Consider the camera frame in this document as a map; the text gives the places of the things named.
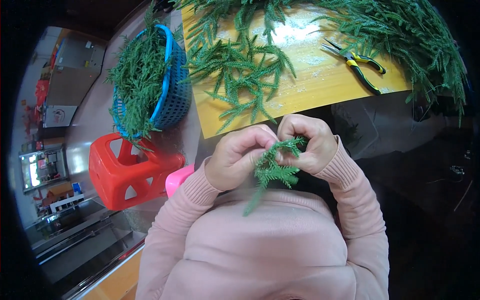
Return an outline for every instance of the pink sweater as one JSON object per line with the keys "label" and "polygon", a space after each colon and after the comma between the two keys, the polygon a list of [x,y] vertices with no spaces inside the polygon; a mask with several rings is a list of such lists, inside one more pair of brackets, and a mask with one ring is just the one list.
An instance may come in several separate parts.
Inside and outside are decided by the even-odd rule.
{"label": "pink sweater", "polygon": [[330,184],[341,230],[318,196],[269,190],[247,217],[252,190],[220,191],[204,167],[160,209],[145,239],[136,298],[387,299],[385,222],[367,178],[338,140],[316,177]]}

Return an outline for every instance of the wooden table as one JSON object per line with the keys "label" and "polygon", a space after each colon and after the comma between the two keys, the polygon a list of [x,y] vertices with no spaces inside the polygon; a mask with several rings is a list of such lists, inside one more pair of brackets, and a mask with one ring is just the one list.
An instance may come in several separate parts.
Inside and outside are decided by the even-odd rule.
{"label": "wooden table", "polygon": [[[298,4],[286,10],[287,21],[277,24],[274,43],[290,57],[297,73],[293,79],[287,73],[282,76],[277,95],[265,106],[274,117],[300,112],[303,110],[333,104],[342,101],[371,96],[371,93],[361,85],[355,74],[340,57],[330,54],[321,46],[323,38],[344,44],[344,36],[335,30],[335,27],[326,20],[310,24],[316,16],[332,13],[329,10],[314,7],[310,4]],[[188,29],[196,23],[201,14],[193,15],[189,8],[182,10],[184,38]],[[250,26],[253,34],[258,34],[260,41],[266,43],[262,36],[264,30],[264,13],[259,10],[255,13],[254,21]],[[233,25],[233,16],[228,21],[219,24],[218,37],[235,40],[237,32]],[[188,50],[189,40],[185,39]],[[368,80],[382,93],[391,93],[411,89],[405,80],[402,69],[390,57],[376,57],[385,69],[381,75],[366,64],[359,66]],[[209,78],[193,86],[193,96],[197,106],[198,116],[204,138],[216,135],[222,126],[223,120],[218,115],[229,108],[229,105],[219,100],[213,100],[204,90],[212,90],[215,78]],[[258,114],[255,123],[266,120]],[[247,111],[242,117],[236,118],[222,133],[242,128],[250,124],[250,113]]]}

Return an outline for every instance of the sweater cuff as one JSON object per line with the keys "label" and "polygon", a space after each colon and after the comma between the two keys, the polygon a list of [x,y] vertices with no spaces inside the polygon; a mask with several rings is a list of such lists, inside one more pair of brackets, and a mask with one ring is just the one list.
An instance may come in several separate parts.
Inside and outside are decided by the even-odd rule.
{"label": "sweater cuff", "polygon": [[340,137],[336,135],[335,138],[338,142],[335,156],[315,177],[336,184],[344,190],[358,177],[361,169],[346,152]]}
{"label": "sweater cuff", "polygon": [[192,175],[190,175],[182,184],[183,193],[192,203],[206,206],[212,205],[218,193],[221,191],[214,188],[205,176],[205,162],[210,157],[207,157],[202,165]]}

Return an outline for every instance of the hand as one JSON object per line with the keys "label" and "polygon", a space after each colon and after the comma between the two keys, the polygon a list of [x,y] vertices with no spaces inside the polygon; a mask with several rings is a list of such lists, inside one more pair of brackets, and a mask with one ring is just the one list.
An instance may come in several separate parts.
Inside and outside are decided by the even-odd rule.
{"label": "hand", "polygon": [[[235,189],[247,179],[263,152],[277,140],[273,131],[263,124],[225,135],[205,165],[208,182],[220,191]],[[255,146],[256,149],[244,154],[247,149]]]}
{"label": "hand", "polygon": [[307,150],[301,153],[299,158],[283,156],[280,164],[295,166],[312,175],[320,173],[328,165],[338,148],[336,138],[327,123],[303,115],[285,115],[278,126],[277,135],[281,141],[295,135],[310,139]]}

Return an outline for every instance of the pliers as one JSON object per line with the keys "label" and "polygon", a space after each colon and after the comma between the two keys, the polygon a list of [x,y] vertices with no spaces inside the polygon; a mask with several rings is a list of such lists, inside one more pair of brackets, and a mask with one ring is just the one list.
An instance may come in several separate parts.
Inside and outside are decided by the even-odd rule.
{"label": "pliers", "polygon": [[329,42],[333,47],[331,47],[329,45],[326,45],[326,44],[322,44],[322,46],[324,46],[325,48],[327,48],[331,52],[335,53],[336,55],[338,55],[340,57],[343,57],[345,59],[345,61],[347,62],[347,65],[353,70],[353,72],[355,73],[357,78],[360,80],[360,82],[369,91],[371,91],[372,93],[374,93],[377,96],[381,94],[381,92],[378,90],[378,88],[376,88],[373,84],[371,84],[367,80],[367,78],[365,78],[365,76],[361,72],[359,66],[357,65],[356,61],[365,62],[365,63],[371,65],[372,67],[374,67],[380,74],[385,74],[386,73],[385,69],[379,63],[377,63],[376,61],[374,61],[373,59],[371,59],[367,56],[356,54],[355,52],[348,52],[345,55],[342,55],[342,54],[340,54],[340,51],[342,50],[341,47],[339,47],[335,43],[330,42],[327,39],[325,39],[325,41]]}

